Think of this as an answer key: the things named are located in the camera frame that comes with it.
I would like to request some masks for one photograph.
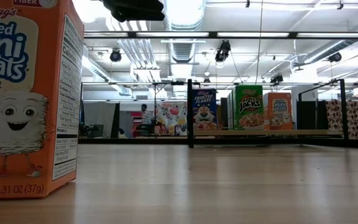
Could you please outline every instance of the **orange cereal box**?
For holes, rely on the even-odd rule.
[[[290,93],[267,93],[264,95],[265,129],[293,129]]]
[[[82,54],[71,0],[0,1],[0,198],[75,179]]]

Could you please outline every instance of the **wooden floor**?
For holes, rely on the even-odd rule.
[[[358,223],[358,149],[81,145],[75,182],[0,223]]]

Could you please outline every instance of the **green cereal box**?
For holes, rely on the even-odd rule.
[[[238,85],[231,93],[232,127],[235,130],[264,128],[263,89],[260,85]]]

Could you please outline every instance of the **nutrition facts label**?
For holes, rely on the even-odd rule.
[[[76,169],[83,40],[65,16],[52,180]]]

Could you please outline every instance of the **blue cereal box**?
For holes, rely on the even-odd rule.
[[[216,129],[216,90],[193,90],[193,121],[195,130]]]

